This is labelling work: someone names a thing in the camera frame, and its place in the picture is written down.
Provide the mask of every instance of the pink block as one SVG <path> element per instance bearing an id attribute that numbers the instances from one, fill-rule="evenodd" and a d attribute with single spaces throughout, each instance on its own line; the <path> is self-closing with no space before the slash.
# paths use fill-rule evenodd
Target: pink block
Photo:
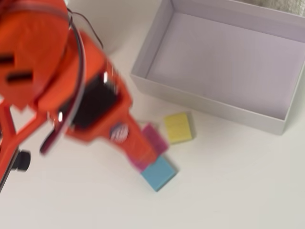
<path id="1" fill-rule="evenodd" d="M 155 130 L 155 128 L 148 124 L 142 130 L 142 134 L 150 142 L 154 150 L 156 151 L 157 156 L 159 157 L 168 149 L 168 144 L 163 140 L 161 135 Z M 140 165 L 136 161 L 133 161 L 129 158 L 130 162 L 137 167 L 141 172 L 146 169 L 147 166 Z"/>

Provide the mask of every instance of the yellow block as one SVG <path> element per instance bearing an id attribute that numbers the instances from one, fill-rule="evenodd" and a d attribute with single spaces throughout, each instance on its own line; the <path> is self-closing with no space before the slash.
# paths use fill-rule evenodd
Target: yellow block
<path id="1" fill-rule="evenodd" d="M 186 113 L 165 117 L 164 122 L 170 143 L 173 144 L 193 139 Z"/>

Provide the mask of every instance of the cardboard box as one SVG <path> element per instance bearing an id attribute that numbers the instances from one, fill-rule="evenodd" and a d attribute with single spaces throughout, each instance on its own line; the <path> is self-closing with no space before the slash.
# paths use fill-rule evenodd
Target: cardboard box
<path id="1" fill-rule="evenodd" d="M 305 18 L 231 0 L 163 0 L 132 70 L 140 91 L 281 134 Z"/>

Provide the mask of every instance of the blue block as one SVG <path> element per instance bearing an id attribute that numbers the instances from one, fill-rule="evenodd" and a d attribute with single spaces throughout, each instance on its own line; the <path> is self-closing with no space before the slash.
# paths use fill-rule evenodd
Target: blue block
<path id="1" fill-rule="evenodd" d="M 160 156 L 154 164 L 148 166 L 141 174 L 148 184 L 157 192 L 166 185 L 177 172 L 162 156 Z"/>

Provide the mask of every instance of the logo sticker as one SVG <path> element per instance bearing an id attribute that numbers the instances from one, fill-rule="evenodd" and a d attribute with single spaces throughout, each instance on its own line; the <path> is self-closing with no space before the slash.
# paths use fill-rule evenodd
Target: logo sticker
<path id="1" fill-rule="evenodd" d="M 123 143 L 126 141 L 129 134 L 129 127 L 127 124 L 119 123 L 110 130 L 110 140 L 116 143 Z"/>

